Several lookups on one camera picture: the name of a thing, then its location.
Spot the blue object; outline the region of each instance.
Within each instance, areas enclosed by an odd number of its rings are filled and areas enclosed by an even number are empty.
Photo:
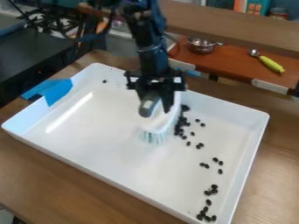
[[[45,80],[33,87],[26,93],[22,94],[21,97],[29,100],[35,95],[43,95],[48,106],[52,106],[56,101],[60,100],[61,97],[65,96],[73,87],[70,79],[64,80]]]
[[[186,75],[189,76],[193,76],[193,77],[200,77],[201,76],[201,72],[199,71],[195,71],[195,70],[185,70],[186,71]]]

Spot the metal bowl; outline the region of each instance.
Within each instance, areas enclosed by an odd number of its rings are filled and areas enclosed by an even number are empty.
[[[216,42],[202,38],[188,38],[189,49],[194,53],[211,53],[216,45]]]

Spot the table leg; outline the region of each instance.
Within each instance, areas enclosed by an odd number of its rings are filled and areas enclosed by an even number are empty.
[[[210,81],[218,81],[218,75],[209,74],[209,80]]]

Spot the table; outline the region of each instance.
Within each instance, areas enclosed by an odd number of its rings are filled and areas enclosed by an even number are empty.
[[[177,47],[173,47],[170,50],[170,57],[193,64],[200,72],[217,74],[250,84],[253,80],[265,81],[277,85],[282,92],[289,94],[293,94],[296,90],[296,84],[299,81],[299,59],[261,52],[261,55],[267,56],[283,66],[286,72],[279,75],[265,67],[258,59],[250,57],[246,48],[217,45],[212,53],[196,54],[188,49],[186,37],[181,38],[178,44],[180,46],[179,53],[177,53]]]
[[[136,61],[93,51],[53,78],[70,77],[98,61],[129,69]],[[188,78],[190,89],[271,115],[233,218],[235,224],[296,224],[299,207],[299,105],[251,87]],[[0,123],[29,102],[0,109]],[[182,221],[125,192],[34,150],[0,129],[0,203],[37,224],[178,224]]]
[[[0,108],[64,67],[72,46],[33,28],[0,38]]]

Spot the brush bristles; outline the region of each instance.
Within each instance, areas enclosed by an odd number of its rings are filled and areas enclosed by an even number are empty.
[[[166,141],[168,136],[168,131],[161,134],[153,134],[150,132],[144,131],[142,133],[142,140],[148,144],[162,144]]]

